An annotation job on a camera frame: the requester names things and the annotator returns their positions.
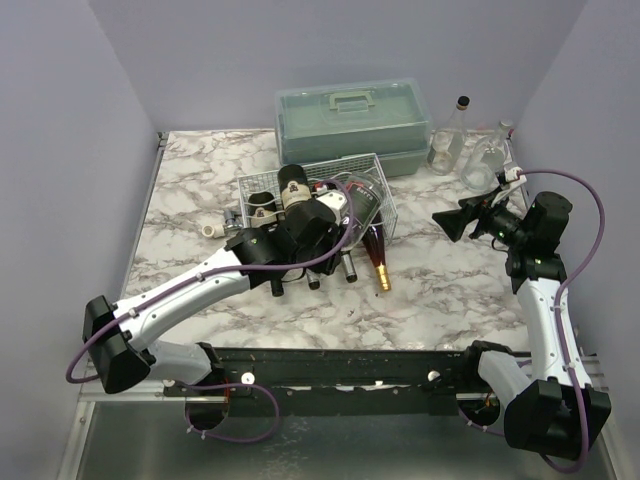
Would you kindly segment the clear bottle silver cap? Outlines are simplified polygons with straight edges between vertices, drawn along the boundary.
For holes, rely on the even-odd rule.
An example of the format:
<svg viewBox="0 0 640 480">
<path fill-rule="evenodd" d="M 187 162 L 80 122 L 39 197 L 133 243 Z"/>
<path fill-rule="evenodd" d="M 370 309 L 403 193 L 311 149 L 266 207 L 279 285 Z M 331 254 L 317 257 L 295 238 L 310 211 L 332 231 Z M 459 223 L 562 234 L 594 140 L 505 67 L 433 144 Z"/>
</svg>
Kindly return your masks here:
<svg viewBox="0 0 640 480">
<path fill-rule="evenodd" d="M 460 179 L 470 190 L 488 191 L 507 158 L 506 140 L 513 128 L 509 120 L 501 120 L 493 133 L 480 138 L 464 165 Z"/>
</svg>

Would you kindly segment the clear bottle dark label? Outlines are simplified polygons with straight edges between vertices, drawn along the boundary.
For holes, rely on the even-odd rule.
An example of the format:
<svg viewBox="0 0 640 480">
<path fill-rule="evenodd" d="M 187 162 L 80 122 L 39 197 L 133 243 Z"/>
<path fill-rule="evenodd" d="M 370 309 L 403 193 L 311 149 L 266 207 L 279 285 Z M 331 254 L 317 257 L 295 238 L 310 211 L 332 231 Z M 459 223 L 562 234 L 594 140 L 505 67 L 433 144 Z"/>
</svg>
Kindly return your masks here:
<svg viewBox="0 0 640 480">
<path fill-rule="evenodd" d="M 352 232 L 342 250 L 350 251 L 361 241 L 386 194 L 380 179 L 370 173 L 352 173 L 345 186 L 353 204 L 354 215 L 351 221 Z"/>
</svg>

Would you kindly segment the clear bottle cream label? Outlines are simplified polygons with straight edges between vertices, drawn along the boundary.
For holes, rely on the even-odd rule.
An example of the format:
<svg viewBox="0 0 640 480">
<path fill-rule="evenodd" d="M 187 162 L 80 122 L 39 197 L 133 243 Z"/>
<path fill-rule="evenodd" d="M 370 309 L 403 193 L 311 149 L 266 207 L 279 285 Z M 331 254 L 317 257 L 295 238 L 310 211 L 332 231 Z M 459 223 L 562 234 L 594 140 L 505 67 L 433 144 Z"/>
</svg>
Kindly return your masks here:
<svg viewBox="0 0 640 480">
<path fill-rule="evenodd" d="M 437 175 L 450 174 L 461 156 L 467 138 L 465 115 L 469 104 L 468 96 L 460 96 L 449 119 L 433 134 L 426 163 Z"/>
</svg>

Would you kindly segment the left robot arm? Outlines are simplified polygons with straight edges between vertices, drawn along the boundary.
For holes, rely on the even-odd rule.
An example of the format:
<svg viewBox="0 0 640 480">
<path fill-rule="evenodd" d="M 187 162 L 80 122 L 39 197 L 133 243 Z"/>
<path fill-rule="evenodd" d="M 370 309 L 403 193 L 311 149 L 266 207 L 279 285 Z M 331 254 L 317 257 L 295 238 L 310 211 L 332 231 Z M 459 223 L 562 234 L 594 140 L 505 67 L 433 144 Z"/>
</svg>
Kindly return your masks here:
<svg viewBox="0 0 640 480">
<path fill-rule="evenodd" d="M 83 351 L 108 394 L 144 380 L 189 384 L 201 395 L 222 380 L 211 347 L 162 341 L 164 333 L 194 314 L 297 269 L 330 267 L 350 232 L 352 208 L 329 193 L 294 205 L 274 227 L 244 228 L 201 264 L 136 297 L 85 307 Z"/>
</svg>

